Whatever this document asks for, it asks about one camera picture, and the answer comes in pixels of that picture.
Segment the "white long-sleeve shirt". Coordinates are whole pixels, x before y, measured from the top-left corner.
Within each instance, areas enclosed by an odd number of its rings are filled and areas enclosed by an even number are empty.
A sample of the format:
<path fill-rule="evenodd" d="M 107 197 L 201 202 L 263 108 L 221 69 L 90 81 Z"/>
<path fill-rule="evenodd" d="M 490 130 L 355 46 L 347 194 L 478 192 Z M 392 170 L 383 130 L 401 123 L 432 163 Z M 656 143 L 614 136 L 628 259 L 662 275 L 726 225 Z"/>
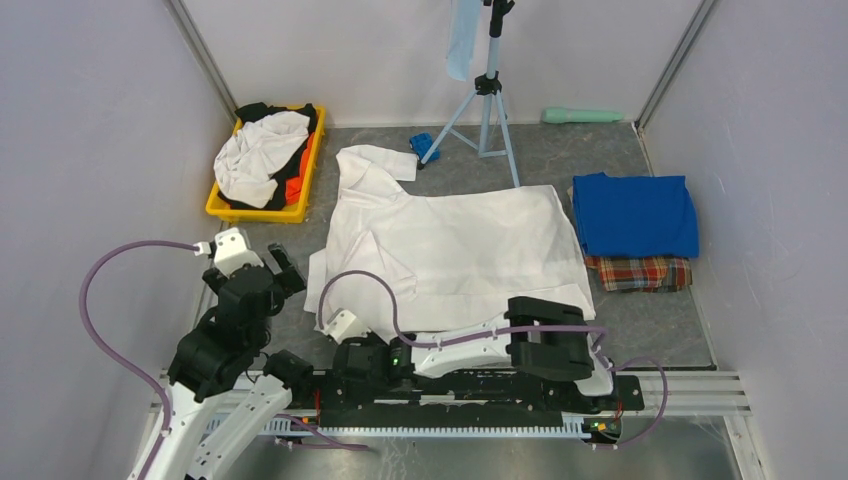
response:
<path fill-rule="evenodd" d="M 326 245 L 309 259 L 305 310 L 324 324 L 353 312 L 384 339 L 453 330 L 505 312 L 516 296 L 594 319 L 577 235 L 550 185 L 416 196 L 411 153 L 341 149 Z"/>

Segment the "blue printed t-shirt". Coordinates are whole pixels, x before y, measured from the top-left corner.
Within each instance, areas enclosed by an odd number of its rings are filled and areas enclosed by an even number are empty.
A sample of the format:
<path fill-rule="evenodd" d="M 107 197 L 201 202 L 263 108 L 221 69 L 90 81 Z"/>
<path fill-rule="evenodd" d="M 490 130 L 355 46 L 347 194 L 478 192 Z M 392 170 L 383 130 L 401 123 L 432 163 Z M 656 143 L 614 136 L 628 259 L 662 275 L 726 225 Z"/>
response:
<path fill-rule="evenodd" d="M 684 176 L 578 175 L 572 203 L 580 245 L 590 256 L 700 254 L 696 209 Z"/>

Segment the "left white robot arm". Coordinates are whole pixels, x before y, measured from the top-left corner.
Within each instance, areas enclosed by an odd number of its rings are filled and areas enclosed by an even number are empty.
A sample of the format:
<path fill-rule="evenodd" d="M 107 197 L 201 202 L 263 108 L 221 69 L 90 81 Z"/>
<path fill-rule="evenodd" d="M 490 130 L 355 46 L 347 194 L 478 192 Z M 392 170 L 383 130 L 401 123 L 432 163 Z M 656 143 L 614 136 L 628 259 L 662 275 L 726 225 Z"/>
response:
<path fill-rule="evenodd" d="M 268 345 L 270 318 L 306 288 L 282 245 L 272 243 L 268 251 L 279 272 L 249 248 L 236 253 L 230 272 L 220 265 L 204 272 L 217 303 L 178 342 L 157 417 L 160 430 L 148 440 L 131 478 L 209 479 L 233 463 L 275 412 L 312 399 L 313 366 L 280 350 L 267 360 L 246 406 L 230 414 L 207 441 L 201 439 L 226 395 Z"/>

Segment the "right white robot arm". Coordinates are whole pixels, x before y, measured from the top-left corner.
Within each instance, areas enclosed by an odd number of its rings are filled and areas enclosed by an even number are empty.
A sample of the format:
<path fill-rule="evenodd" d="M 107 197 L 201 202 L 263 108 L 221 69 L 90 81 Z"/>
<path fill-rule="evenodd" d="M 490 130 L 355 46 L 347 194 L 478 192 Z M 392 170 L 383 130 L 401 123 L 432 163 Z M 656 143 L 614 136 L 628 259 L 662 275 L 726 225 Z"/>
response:
<path fill-rule="evenodd" d="M 618 393 L 600 353 L 606 334 L 581 308 L 513 297 L 507 310 L 470 327 L 410 333 L 384 341 L 349 310 L 338 310 L 323 331 L 339 345 L 337 370 L 368 382 L 404 388 L 462 370 L 507 368 L 543 380 L 572 382 L 580 400 L 602 408 Z"/>

